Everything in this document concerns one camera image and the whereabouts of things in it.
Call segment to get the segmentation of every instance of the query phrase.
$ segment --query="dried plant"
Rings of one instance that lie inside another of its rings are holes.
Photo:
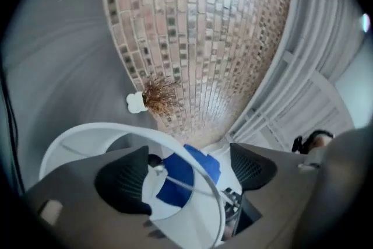
[[[160,116],[172,114],[178,107],[175,88],[180,84],[161,75],[149,76],[142,93],[144,105],[150,112]]]

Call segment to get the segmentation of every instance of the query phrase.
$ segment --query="white flower decoration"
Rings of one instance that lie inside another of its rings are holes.
[[[146,111],[147,107],[144,105],[142,99],[142,92],[130,93],[126,98],[128,104],[128,111],[131,113],[140,113]]]

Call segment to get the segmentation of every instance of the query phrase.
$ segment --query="blue fabric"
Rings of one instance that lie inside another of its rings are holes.
[[[211,157],[205,156],[191,145],[184,145],[184,148],[196,159],[196,161],[206,170],[208,175],[216,184],[220,177],[220,163]],[[190,186],[194,185],[193,169],[187,162],[175,153],[163,160],[164,167],[168,171],[168,176],[181,181]],[[165,180],[162,189],[157,194],[157,198],[167,204],[182,208],[189,200],[192,192],[170,180]]]

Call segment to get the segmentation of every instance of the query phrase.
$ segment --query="white railing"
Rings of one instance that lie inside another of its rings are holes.
[[[270,132],[271,147],[289,151],[315,129],[353,128],[333,84],[360,47],[361,15],[355,0],[291,0],[275,58],[226,139],[255,144]]]

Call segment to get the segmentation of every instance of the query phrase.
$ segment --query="gray floor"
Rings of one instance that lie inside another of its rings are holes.
[[[125,97],[135,89],[112,43],[102,0],[23,0],[2,51],[26,188],[36,183],[49,144],[75,125],[156,127],[149,113],[127,110]],[[144,143],[132,136],[124,145]]]

